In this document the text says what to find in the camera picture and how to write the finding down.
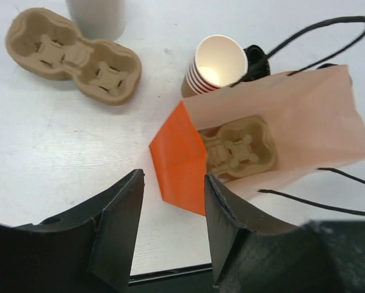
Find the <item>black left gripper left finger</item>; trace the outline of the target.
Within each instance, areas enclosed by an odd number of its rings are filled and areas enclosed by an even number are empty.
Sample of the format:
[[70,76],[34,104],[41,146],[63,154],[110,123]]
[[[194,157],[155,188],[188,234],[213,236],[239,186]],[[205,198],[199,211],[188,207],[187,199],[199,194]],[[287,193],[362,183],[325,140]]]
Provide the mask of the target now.
[[0,292],[126,292],[144,173],[37,225],[0,224]]

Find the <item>stack of brown paper cups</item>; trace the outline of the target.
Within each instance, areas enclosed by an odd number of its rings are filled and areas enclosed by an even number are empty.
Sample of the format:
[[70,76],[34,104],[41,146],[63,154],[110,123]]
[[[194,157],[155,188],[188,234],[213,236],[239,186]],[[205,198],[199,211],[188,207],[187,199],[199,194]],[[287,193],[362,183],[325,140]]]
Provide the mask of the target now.
[[182,96],[200,95],[234,84],[248,71],[244,49],[232,38],[211,35],[203,39],[181,86]]

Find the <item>orange paper takeout bag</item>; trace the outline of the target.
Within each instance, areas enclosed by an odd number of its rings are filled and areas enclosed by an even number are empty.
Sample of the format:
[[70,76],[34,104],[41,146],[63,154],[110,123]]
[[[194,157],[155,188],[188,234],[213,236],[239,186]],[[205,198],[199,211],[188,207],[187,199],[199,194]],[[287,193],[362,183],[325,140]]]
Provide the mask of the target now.
[[184,98],[150,143],[162,199],[205,215],[211,173],[244,199],[365,159],[365,124],[346,65],[315,63]]

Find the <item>white cylindrical holder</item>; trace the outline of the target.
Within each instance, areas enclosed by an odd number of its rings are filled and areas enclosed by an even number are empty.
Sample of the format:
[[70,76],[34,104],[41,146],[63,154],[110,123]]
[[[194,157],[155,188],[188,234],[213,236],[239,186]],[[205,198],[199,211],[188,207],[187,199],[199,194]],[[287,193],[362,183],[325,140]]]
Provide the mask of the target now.
[[118,39],[125,29],[124,0],[67,0],[71,19],[89,39]]

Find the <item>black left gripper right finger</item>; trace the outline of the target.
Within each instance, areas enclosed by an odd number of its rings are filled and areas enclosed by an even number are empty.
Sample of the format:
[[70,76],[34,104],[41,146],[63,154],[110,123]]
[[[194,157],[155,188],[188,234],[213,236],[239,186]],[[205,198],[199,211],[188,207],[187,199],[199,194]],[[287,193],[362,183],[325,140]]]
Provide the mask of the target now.
[[365,292],[365,221],[295,226],[204,178],[214,284],[220,292]]

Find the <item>brown pulp cup carrier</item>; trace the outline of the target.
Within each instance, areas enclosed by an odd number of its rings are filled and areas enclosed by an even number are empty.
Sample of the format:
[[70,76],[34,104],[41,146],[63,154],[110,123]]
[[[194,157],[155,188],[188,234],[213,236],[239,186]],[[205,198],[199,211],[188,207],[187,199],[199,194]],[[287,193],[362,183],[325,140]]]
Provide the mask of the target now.
[[230,181],[270,170],[276,147],[267,124],[257,116],[199,131],[206,148],[207,171]]
[[23,69],[50,80],[71,79],[85,96],[110,106],[126,103],[142,74],[133,50],[108,39],[89,40],[71,20],[41,7],[12,21],[5,47]]

